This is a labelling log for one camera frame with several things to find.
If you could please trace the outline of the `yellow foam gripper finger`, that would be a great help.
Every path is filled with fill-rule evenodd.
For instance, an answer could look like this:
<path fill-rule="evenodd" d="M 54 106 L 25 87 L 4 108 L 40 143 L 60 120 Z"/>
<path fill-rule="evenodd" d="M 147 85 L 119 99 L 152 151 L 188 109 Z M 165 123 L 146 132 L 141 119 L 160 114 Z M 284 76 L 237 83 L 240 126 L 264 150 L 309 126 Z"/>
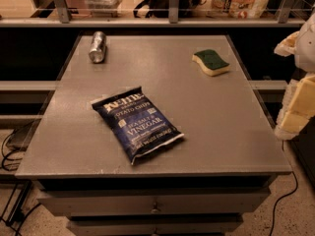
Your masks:
<path fill-rule="evenodd" d="M 298 136 L 315 116 L 315 75 L 300 81 L 291 80 L 283 96 L 283 107 L 277 118 L 275 135 L 287 141 Z"/>
<path fill-rule="evenodd" d="M 295 31 L 294 33 L 287 36 L 283 39 L 274 49 L 274 53 L 283 57 L 289 55 L 295 55 L 297 53 L 297 38 L 299 32 Z"/>

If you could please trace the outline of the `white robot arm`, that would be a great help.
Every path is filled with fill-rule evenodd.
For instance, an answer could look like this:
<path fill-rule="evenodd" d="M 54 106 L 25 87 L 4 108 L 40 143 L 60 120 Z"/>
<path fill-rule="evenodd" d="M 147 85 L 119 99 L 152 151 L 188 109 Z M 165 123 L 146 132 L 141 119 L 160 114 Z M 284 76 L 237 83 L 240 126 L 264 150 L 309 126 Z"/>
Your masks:
<path fill-rule="evenodd" d="M 274 52 L 294 56 L 297 74 L 289 81 L 283 96 L 275 135 L 283 141 L 298 136 L 315 116 L 315 15 L 280 42 Z"/>

